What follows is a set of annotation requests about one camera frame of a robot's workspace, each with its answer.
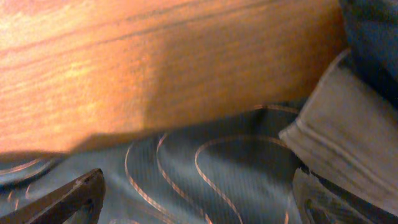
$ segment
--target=wood plank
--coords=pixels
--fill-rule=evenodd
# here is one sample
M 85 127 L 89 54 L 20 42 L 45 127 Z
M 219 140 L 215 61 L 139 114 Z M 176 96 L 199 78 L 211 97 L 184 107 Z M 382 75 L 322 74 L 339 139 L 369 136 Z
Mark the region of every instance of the wood plank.
M 337 0 L 0 1 L 0 155 L 67 153 L 305 96 Z

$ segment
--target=wooden floor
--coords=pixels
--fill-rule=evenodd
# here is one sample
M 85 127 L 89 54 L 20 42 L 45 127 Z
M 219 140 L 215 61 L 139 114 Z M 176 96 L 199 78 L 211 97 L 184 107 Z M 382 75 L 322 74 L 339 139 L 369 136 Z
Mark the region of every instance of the wooden floor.
M 309 94 L 338 0 L 2 0 L 0 155 L 92 149 Z

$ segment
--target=dark fabric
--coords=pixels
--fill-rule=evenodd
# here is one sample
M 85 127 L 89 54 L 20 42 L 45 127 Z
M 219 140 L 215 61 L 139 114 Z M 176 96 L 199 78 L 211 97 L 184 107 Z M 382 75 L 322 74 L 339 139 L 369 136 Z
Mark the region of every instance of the dark fabric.
M 100 168 L 106 195 L 99 223 L 301 223 L 292 195 L 301 162 L 278 133 L 302 105 L 268 106 L 74 155 L 30 185 L 3 188 L 0 215 Z
M 398 108 L 398 1 L 340 0 L 358 74 Z

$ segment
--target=gray cloth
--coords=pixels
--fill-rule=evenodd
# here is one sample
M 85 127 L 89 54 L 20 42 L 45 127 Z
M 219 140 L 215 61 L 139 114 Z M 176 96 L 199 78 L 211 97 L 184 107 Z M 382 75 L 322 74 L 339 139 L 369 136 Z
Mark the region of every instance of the gray cloth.
M 279 136 L 315 173 L 398 215 L 398 111 L 354 75 L 349 59 L 347 50 L 332 62 Z

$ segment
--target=wood grain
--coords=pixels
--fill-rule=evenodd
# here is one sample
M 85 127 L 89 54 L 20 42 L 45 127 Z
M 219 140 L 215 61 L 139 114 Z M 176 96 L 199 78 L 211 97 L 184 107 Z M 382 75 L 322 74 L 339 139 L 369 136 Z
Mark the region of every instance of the wood grain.
M 2 0 L 0 155 L 304 96 L 345 47 L 337 0 Z

